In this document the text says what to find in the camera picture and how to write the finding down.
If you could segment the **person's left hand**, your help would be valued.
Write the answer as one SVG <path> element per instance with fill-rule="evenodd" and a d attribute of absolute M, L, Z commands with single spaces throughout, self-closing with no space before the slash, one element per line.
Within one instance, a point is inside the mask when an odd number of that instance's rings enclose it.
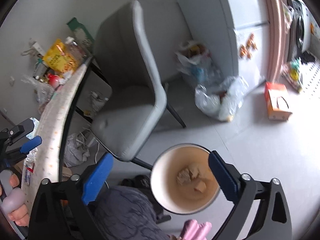
<path fill-rule="evenodd" d="M 4 214 L 15 222 L 17 226 L 29 226 L 30 216 L 24 203 L 25 194 L 18 187 L 19 179 L 13 173 L 8 182 L 13 187 L 13 190 L 8 195 L 7 200 L 4 200 L 4 206 L 2 207 Z"/>

